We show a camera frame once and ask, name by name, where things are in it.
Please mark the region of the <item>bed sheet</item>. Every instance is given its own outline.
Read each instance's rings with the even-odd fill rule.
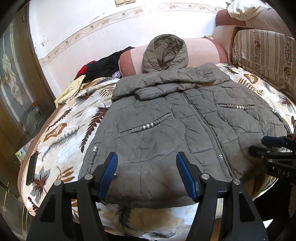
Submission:
[[[264,98],[287,120],[290,128],[295,128],[293,122],[295,105],[281,92],[242,68],[237,69],[226,64],[217,64],[217,66],[233,81],[245,85]],[[94,80],[60,109],[41,135],[35,147],[40,154],[33,184],[29,186],[25,184],[28,164],[22,176],[21,196],[32,215],[38,211],[46,192],[55,180],[77,181],[84,153],[111,105],[112,92],[118,80],[106,78]],[[149,240],[171,238],[189,230],[198,207],[198,204],[165,209],[128,208],[117,204],[105,206],[102,203],[96,205],[106,231]],[[223,200],[219,199],[216,218],[222,216],[222,208]],[[72,213],[74,221],[79,222],[77,201],[74,199]]]

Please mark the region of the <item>wallpaper border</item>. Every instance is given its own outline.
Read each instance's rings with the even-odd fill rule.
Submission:
[[[155,12],[168,12],[168,11],[196,11],[196,12],[208,12],[208,13],[217,13],[222,10],[221,7],[209,6],[205,4],[194,4],[194,3],[165,3],[159,4],[156,6],[141,6],[132,8],[129,10],[124,10],[112,15],[109,15],[105,18],[99,19],[94,23],[89,24],[88,26],[80,29],[66,40],[61,42],[56,46],[48,55],[44,58],[39,59],[41,66],[47,65],[52,61],[56,56],[70,47],[72,44],[76,43],[80,39],[88,36],[89,34],[105,28],[109,25],[123,21],[129,18],[137,18],[144,15],[149,15]]]

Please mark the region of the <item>wooden door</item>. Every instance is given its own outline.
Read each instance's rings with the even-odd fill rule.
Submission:
[[[55,110],[35,54],[28,6],[0,36],[0,180],[17,192],[20,168],[15,153],[34,138]]]

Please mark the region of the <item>pillow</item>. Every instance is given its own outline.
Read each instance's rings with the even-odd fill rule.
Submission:
[[[232,61],[252,69],[279,90],[296,97],[296,41],[272,31],[248,29],[237,32]]]
[[[212,38],[184,39],[189,62],[187,67],[200,66],[207,62],[227,63],[223,47]],[[147,45],[124,52],[119,58],[119,70],[122,77],[143,74],[142,59]]]

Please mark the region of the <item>fabric pile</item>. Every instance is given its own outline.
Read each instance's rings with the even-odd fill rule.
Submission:
[[[240,21],[250,20],[264,9],[270,8],[260,0],[232,0],[226,3],[229,4],[227,7],[229,15]]]
[[[89,62],[79,70],[74,80],[82,75],[85,75],[82,83],[88,83],[101,77],[112,77],[113,74],[119,71],[118,61],[120,55],[130,49],[133,49],[133,47],[127,47],[98,61]]]
[[[56,108],[58,108],[60,105],[69,103],[73,98],[75,98],[78,95],[80,91],[111,79],[111,78],[98,78],[96,80],[83,84],[84,78],[85,78],[85,75],[82,75],[78,77],[76,80],[73,80],[67,86],[64,92],[54,101]]]

